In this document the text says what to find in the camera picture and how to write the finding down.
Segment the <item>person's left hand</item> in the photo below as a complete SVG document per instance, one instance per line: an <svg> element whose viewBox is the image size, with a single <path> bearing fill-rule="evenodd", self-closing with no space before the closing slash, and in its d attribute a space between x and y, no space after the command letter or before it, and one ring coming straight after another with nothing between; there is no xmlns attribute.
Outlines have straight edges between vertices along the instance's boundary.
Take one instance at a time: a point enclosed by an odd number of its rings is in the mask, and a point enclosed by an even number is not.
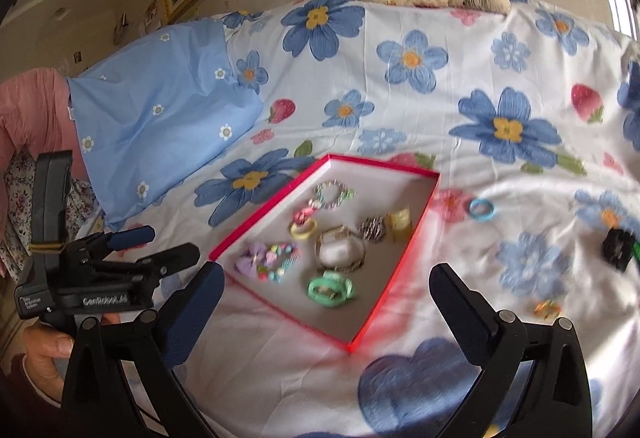
<svg viewBox="0 0 640 438"><path fill-rule="evenodd" d="M29 383L44 400L58 406L64 380L55 361L70 358L75 343L73 337L40 320L24 328L22 336L25 346L23 369Z"/></svg>

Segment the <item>dark red sleeve forearm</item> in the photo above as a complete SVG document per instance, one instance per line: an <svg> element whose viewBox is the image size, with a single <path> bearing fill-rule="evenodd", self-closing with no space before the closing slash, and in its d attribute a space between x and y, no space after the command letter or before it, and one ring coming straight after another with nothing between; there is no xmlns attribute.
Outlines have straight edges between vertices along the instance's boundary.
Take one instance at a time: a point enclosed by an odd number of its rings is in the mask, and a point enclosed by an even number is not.
<svg viewBox="0 0 640 438"><path fill-rule="evenodd" d="M24 354L12 358L8 375L1 372L1 436L62 437L61 411L38 394L25 373Z"/></svg>

